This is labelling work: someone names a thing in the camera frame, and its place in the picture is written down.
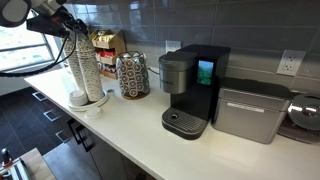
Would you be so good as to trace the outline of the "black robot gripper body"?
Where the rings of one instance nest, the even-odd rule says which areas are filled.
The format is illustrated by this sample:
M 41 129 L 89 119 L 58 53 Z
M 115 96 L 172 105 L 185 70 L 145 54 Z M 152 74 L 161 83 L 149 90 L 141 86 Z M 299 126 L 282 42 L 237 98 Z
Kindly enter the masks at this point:
M 88 27 L 81 19 L 75 19 L 65 8 L 60 8 L 52 16 L 39 14 L 26 20 L 30 31 L 65 38 L 72 32 L 88 34 Z

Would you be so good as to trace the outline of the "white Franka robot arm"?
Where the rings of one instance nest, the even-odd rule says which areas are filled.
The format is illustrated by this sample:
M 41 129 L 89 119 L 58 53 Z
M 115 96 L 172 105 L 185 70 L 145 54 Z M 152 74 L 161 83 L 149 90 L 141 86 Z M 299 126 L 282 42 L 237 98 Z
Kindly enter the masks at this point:
M 29 31 L 57 37 L 71 32 L 88 34 L 87 25 L 64 7 L 67 0 L 0 0 L 0 25 L 13 28 L 26 24 Z

